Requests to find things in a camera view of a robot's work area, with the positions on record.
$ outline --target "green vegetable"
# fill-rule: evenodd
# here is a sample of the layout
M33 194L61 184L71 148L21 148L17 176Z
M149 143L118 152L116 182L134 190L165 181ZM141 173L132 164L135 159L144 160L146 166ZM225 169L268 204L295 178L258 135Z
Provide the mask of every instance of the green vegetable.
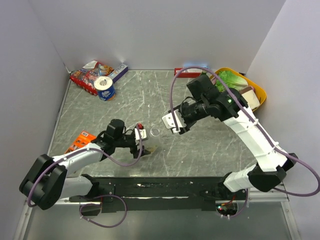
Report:
M229 88L240 91L245 87L248 87L248 83L244 78L234 75L231 71L221 71L218 75ZM216 80L215 85L218 88L219 92L223 92L226 90L218 79Z

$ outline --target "red box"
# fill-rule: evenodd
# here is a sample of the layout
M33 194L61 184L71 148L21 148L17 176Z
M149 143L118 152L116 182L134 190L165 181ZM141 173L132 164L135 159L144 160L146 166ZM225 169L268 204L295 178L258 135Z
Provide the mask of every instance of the red box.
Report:
M174 75L177 74L182 69L182 67L178 67L174 69ZM201 69L197 68L191 68L188 70L183 71L182 73L179 74L178 78L187 78L187 79L194 79L196 77L199 77L202 73Z

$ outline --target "orange box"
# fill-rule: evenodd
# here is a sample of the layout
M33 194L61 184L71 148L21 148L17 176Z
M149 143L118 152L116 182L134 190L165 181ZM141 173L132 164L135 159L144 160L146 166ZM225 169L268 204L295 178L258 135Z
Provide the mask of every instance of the orange box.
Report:
M67 151L65 151L65 154L70 153L76 149L80 149L90 143L92 140L94 140L96 136L83 131L77 138L76 140L71 144L71 146L68 148Z

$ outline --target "white label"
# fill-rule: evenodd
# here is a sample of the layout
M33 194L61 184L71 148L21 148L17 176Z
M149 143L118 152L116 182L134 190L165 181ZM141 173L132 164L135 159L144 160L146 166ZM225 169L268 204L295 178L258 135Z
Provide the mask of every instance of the white label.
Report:
M188 73L201 73L202 70L198 68L190 68L187 70Z
M96 64L97 64L97 61L91 61L91 62L87 63L86 65L84 65L82 68L84 68L84 69L94 69Z
M85 136L85 137L88 137L88 133L86 133L85 131L83 131L82 133L81 133L83 136Z

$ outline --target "red snack bag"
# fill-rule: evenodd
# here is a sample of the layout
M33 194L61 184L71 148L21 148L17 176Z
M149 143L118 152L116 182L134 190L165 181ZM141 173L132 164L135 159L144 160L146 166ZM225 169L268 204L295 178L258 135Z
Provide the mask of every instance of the red snack bag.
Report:
M95 80L100 76L101 71L99 68L103 68L103 75L108 76L111 72L113 72L113 68L107 65L104 65L98 61L91 61L83 66L83 68L74 71L70 79L77 84L78 86L84 88L87 92L92 95L97 95L97 91L94 87Z

